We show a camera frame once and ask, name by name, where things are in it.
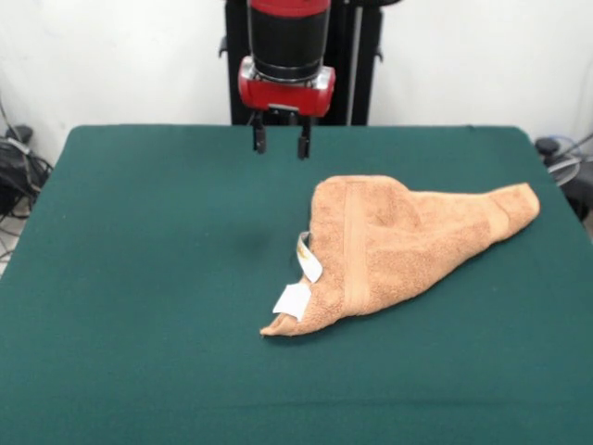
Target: care label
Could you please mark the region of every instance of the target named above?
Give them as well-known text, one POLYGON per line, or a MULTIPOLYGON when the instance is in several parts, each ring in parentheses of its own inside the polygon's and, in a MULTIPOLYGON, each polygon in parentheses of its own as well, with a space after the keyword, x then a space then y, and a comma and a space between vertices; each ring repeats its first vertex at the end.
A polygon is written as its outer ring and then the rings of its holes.
POLYGON ((278 299, 272 312, 287 313, 300 322, 303 319, 310 298, 311 290, 309 289, 309 286, 303 283, 288 285, 278 299))
POLYGON ((309 250, 307 245, 305 245, 305 240, 310 237, 310 232, 303 232, 298 236, 298 241, 296 242, 296 257, 298 258, 298 262, 300 263, 300 267, 303 269, 303 273, 311 283, 316 283, 317 280, 322 276, 323 273, 323 266, 315 258, 315 255, 309 250))

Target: green cloth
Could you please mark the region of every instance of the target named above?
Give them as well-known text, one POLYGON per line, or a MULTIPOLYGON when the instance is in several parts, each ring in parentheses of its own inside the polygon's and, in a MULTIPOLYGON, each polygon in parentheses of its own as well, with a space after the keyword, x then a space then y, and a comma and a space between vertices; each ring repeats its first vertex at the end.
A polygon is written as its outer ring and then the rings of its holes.
POLYGON ((593 249, 524 133, 268 136, 71 133, 0 282, 1 444, 593 443, 593 249), (262 338, 314 186, 355 173, 542 211, 413 301, 262 338))

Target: crumpled towel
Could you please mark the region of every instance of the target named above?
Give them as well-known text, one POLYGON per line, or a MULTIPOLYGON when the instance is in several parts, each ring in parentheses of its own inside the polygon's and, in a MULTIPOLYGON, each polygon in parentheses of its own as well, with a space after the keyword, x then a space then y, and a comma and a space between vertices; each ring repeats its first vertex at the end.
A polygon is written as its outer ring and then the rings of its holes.
POLYGON ((315 189, 310 249, 323 266, 302 321, 280 313, 263 336, 299 336, 423 293, 539 213, 528 184, 485 194, 412 192, 386 176, 336 176, 315 189))

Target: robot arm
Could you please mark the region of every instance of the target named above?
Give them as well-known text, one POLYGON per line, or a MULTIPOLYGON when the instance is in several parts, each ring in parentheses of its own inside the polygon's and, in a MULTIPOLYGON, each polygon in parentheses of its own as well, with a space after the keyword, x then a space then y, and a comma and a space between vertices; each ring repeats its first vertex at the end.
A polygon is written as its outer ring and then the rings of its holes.
POLYGON ((303 121, 298 156, 309 157, 311 121, 332 100, 333 68, 323 66, 331 0, 247 0, 251 56, 239 70, 239 92, 254 110, 254 149, 266 150, 263 113, 303 121))

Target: black cylindrical robot wrist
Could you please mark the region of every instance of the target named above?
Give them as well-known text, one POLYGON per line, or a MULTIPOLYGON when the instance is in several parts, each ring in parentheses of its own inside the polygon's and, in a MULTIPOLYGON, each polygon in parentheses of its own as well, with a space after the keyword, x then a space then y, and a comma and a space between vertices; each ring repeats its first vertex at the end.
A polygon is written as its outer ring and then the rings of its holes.
POLYGON ((249 41, 256 70, 276 82, 313 79, 323 65, 330 9, 281 15, 249 5, 249 41))

